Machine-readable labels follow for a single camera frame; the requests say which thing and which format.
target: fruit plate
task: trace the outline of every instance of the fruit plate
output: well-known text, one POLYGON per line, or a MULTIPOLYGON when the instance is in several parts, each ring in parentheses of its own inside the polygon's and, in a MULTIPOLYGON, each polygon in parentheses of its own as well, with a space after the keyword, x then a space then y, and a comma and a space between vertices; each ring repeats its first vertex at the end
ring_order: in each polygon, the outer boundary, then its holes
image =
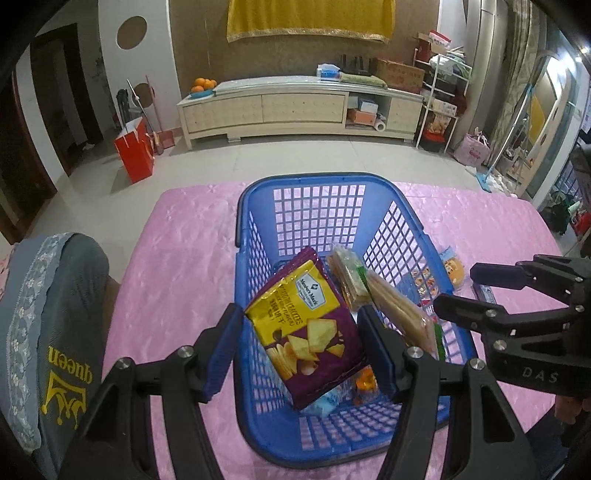
POLYGON ((189 96, 191 98, 203 98, 203 97, 208 97, 210 95, 213 95, 213 90, 205 90, 204 92, 189 93, 189 96))

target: wooden door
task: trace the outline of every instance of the wooden door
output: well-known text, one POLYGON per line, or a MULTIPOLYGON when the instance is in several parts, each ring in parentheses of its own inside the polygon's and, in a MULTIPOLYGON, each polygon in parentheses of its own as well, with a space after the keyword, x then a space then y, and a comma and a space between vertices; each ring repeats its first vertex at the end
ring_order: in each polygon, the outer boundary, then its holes
POLYGON ((0 90, 0 145, 0 231, 14 243, 56 192, 27 130, 14 74, 0 90))
POLYGON ((60 48, 62 45, 59 40, 53 40, 40 46, 32 44, 31 70, 43 123, 62 167, 70 175, 73 167, 82 156, 82 149, 76 145, 61 103, 54 68, 54 57, 60 48))

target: brown wall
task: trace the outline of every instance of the brown wall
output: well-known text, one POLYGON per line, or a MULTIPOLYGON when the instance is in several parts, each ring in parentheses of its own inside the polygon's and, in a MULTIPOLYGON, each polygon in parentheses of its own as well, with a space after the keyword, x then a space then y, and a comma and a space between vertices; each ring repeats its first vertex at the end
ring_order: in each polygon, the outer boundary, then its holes
POLYGON ((229 0, 169 0, 174 59, 181 94, 197 77, 218 82, 269 75, 314 74, 319 63, 340 55, 379 56, 411 63, 417 32, 437 28, 439 0, 398 0, 396 26, 388 45, 349 38, 279 35, 228 44, 229 0))

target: plastic bag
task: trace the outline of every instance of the plastic bag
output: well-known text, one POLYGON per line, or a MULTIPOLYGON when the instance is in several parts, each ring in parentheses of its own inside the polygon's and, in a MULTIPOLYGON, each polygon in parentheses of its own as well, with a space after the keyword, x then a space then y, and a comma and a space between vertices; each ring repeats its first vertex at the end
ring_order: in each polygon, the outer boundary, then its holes
POLYGON ((334 244, 326 260, 331 272, 339 280, 349 310, 357 312, 363 305, 372 303, 359 273, 359 268, 365 268, 365 265, 355 252, 341 244, 334 244))

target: cracker package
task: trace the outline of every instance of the cracker package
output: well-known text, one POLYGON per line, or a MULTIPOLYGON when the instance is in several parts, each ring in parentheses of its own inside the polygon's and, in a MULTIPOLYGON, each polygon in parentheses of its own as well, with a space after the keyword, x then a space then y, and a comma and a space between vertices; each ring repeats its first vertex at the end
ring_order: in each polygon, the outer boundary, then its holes
POLYGON ((366 365, 351 313, 311 247, 269 279, 246 316, 298 410, 366 365))

